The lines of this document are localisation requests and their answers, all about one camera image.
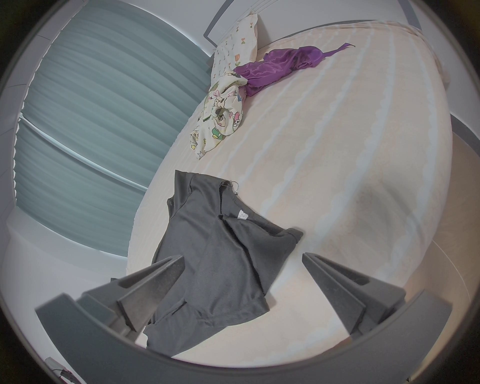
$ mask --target crumpled white garment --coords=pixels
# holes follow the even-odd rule
[[[228,71],[208,91],[197,126],[190,134],[190,147],[198,159],[239,127],[245,98],[244,89],[239,87],[246,83],[247,79]]]

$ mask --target gray shirt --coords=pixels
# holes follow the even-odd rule
[[[245,205],[228,180],[175,171],[169,222],[153,263],[183,255],[185,271],[144,330],[147,348],[176,355],[268,312],[265,294],[303,233]]]

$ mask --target teal curtain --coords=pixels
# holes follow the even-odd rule
[[[28,89],[17,205],[69,239],[126,256],[143,193],[210,85],[207,60],[155,16],[90,0]]]

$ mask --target pillowcase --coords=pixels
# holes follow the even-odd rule
[[[212,67],[212,83],[235,67],[255,61],[257,58],[256,13],[241,19],[229,34],[218,44]]]

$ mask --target purple cloth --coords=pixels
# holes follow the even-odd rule
[[[324,58],[332,56],[352,44],[345,43],[340,48],[323,53],[317,47],[298,49],[273,49],[266,53],[263,61],[250,62],[235,68],[235,72],[248,80],[244,85],[248,96],[260,92],[267,85],[280,80],[293,71],[316,67]]]

